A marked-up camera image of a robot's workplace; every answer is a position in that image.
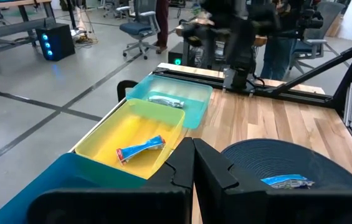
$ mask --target shoe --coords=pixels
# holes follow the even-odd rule
[[[156,50],[157,54],[162,54],[168,47],[160,47],[158,50]]]

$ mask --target concrete floor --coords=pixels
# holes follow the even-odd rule
[[[116,21],[102,17],[103,10],[89,12],[99,43],[88,49],[78,49],[75,55],[59,62],[44,60],[39,49],[24,45],[0,53],[0,92],[38,101],[36,106],[0,96],[0,208],[30,181],[39,175],[59,155],[67,152],[94,124],[117,103],[116,85],[122,80],[140,81],[157,64],[167,62],[167,55],[148,54],[148,60],[121,55],[126,43],[133,39],[119,30]],[[57,22],[70,24],[66,12],[55,11]],[[89,29],[86,16],[76,13],[77,20]],[[178,25],[171,10],[169,29]],[[32,15],[35,19],[42,13]],[[183,11],[181,19],[188,19]],[[21,18],[6,16],[11,23]],[[148,42],[156,41],[155,37]],[[171,49],[182,41],[176,34],[169,35]],[[328,39],[329,44],[342,52],[352,46],[351,41]],[[264,48],[257,59],[257,71],[262,69]],[[327,52],[323,59],[307,63],[314,66],[335,57]],[[340,65],[307,81],[332,94],[347,66]],[[292,70],[291,77],[299,76]]]

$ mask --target candy bar wrapper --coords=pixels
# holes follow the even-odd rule
[[[279,175],[262,179],[263,182],[275,189],[296,189],[300,187],[309,187],[314,184],[314,181],[298,174]]]
[[[166,142],[161,136],[153,137],[144,144],[138,146],[130,146],[123,149],[117,149],[116,154],[122,165],[125,165],[129,159],[144,150],[158,150],[162,149]]]
[[[176,100],[167,96],[150,96],[148,98],[149,102],[158,103],[165,106],[171,106],[173,108],[183,108],[184,102],[181,100]]]

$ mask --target wooden tabletop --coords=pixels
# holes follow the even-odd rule
[[[158,67],[221,77],[219,72],[200,68],[166,63]],[[323,93],[314,86],[298,88]],[[312,149],[352,173],[352,137],[336,111],[328,108],[213,90],[200,126],[184,128],[179,141],[184,137],[201,138],[219,152],[246,139],[280,139]],[[196,193],[193,223],[202,223]]]
[[[36,0],[37,3],[51,2],[51,0]],[[0,7],[13,7],[13,6],[23,6],[28,4],[35,4],[34,0],[22,0],[22,1],[9,1],[0,2]]]
[[[192,67],[187,67],[187,66],[181,66],[181,65],[173,65],[169,63],[160,63],[158,65],[160,68],[168,68],[171,70],[178,70],[182,72],[188,72],[188,73],[194,73],[194,74],[199,74],[199,75],[207,75],[210,77],[219,77],[219,78],[224,78],[224,74],[222,72],[218,71],[213,71],[213,70],[206,70],[206,69],[201,69],[201,68],[192,68]],[[281,81],[276,81],[276,80],[267,80],[264,79],[264,82],[268,86],[279,86],[285,82]],[[293,90],[300,90],[300,91],[306,91],[309,93],[318,93],[318,94],[325,94],[324,90],[320,87],[315,87],[315,86],[308,86],[308,85],[297,85],[292,88]]]

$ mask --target wheeled chair base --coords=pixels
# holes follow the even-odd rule
[[[142,40],[138,41],[137,43],[130,43],[127,44],[127,49],[123,51],[123,56],[126,57],[127,53],[129,50],[135,49],[135,48],[139,48],[140,52],[143,54],[144,59],[148,59],[148,57],[146,56],[146,53],[149,51],[149,49],[155,49],[158,50],[159,47],[154,46],[154,45],[150,45],[147,42],[143,42]]]

